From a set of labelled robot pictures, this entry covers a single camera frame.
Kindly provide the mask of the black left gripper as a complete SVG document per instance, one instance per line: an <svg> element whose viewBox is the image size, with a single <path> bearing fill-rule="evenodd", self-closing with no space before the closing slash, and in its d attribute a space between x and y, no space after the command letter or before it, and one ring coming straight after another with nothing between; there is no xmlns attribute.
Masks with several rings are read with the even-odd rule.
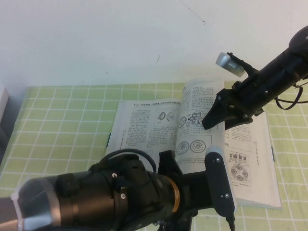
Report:
<svg viewBox="0 0 308 231"><path fill-rule="evenodd" d="M159 231L189 231L199 210L214 207L210 192L149 192L145 199L144 227Z"/></svg>

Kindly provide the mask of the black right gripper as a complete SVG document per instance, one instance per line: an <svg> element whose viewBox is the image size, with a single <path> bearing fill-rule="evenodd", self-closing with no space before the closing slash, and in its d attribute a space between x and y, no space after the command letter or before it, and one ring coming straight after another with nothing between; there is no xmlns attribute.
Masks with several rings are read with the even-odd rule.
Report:
<svg viewBox="0 0 308 231"><path fill-rule="evenodd" d="M247 79L218 92L213 106L202 120L208 130L225 122L225 130L253 122L262 107L277 98L277 71L260 70Z"/></svg>

